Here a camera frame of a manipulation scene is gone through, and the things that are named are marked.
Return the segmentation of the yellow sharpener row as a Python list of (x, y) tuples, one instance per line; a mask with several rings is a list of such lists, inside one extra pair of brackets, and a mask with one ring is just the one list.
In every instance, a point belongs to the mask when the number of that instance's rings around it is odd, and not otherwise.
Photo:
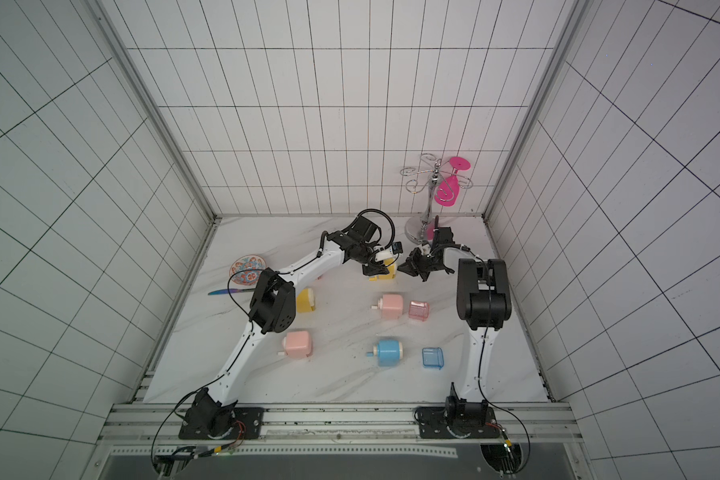
[(310, 313), (316, 310), (315, 293), (312, 288), (305, 288), (296, 299), (296, 310), (298, 313)]

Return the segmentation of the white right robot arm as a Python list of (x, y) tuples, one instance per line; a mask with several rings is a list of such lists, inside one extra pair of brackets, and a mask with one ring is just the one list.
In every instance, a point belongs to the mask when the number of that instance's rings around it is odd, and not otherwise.
[(434, 272), (454, 274), (456, 311), (464, 326), (460, 365), (443, 409), (416, 410), (421, 435), (459, 439), (502, 436), (482, 383), (491, 349), (512, 315), (506, 263), (480, 258), (470, 247), (457, 243), (449, 227), (435, 221), (432, 240), (415, 247), (398, 271), (423, 281)]

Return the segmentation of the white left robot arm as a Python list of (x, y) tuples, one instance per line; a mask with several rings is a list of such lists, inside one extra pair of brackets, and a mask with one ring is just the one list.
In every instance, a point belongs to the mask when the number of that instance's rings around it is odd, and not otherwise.
[(292, 325), (301, 292), (349, 261), (359, 264), (367, 277), (387, 274), (385, 261), (401, 252), (402, 244), (396, 240), (392, 218), (379, 209), (367, 208), (348, 226), (322, 232), (318, 247), (309, 255), (282, 270), (261, 270), (249, 307), (244, 310), (248, 326), (216, 378), (188, 395), (192, 403), (183, 416), (183, 426), (202, 437), (228, 436), (234, 425), (235, 405), (255, 354), (268, 340)]

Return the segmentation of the pink tray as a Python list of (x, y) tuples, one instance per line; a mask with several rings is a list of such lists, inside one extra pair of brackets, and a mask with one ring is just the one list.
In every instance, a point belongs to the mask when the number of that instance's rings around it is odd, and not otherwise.
[(426, 321), (430, 315), (428, 302), (412, 300), (408, 305), (408, 317), (412, 320)]

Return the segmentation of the pink sharpener bottom row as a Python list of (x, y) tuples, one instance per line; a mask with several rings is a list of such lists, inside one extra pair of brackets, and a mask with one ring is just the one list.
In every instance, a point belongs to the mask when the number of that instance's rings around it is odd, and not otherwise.
[(301, 360), (312, 356), (313, 340), (308, 331), (290, 331), (282, 339), (280, 356)]

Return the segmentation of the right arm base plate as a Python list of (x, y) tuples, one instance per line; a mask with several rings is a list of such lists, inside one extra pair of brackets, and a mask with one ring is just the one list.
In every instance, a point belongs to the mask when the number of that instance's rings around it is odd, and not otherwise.
[(496, 427), (485, 421), (448, 418), (444, 407), (418, 407), (414, 419), (419, 436), (429, 440), (496, 439), (501, 436)]

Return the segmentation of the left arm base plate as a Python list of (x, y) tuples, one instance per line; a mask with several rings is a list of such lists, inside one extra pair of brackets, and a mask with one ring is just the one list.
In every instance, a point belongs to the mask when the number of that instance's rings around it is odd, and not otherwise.
[(184, 414), (178, 438), (181, 440), (222, 440), (231, 442), (258, 439), (265, 410), (260, 407), (224, 407), (203, 410), (190, 407)]

